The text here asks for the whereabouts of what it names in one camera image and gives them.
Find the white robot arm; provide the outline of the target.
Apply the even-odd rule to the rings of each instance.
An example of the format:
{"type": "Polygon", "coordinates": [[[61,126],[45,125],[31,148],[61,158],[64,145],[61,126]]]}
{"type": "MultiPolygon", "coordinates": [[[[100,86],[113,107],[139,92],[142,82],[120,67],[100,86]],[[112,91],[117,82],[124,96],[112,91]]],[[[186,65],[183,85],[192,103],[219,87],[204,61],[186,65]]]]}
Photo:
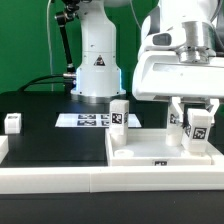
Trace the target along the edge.
{"type": "MultiPolygon", "coordinates": [[[[132,0],[69,0],[65,17],[80,19],[82,63],[73,97],[94,102],[125,93],[116,64],[116,28],[107,7],[132,0]]],[[[159,0],[145,18],[134,70],[132,94],[138,100],[224,101],[224,47],[217,31],[223,0],[159,0]]]]}

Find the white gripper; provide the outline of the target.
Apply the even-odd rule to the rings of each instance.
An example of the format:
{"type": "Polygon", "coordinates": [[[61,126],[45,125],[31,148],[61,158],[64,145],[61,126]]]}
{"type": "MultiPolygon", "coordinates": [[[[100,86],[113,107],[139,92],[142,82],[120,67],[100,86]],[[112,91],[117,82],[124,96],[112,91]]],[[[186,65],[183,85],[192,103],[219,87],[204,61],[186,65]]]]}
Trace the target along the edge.
{"type": "MultiPolygon", "coordinates": [[[[169,122],[184,121],[180,97],[224,98],[224,58],[213,57],[209,64],[180,63],[172,51],[147,51],[140,56],[133,75],[132,94],[138,100],[168,101],[169,122]]],[[[206,100],[206,111],[213,117],[218,99],[206,100]]]]}

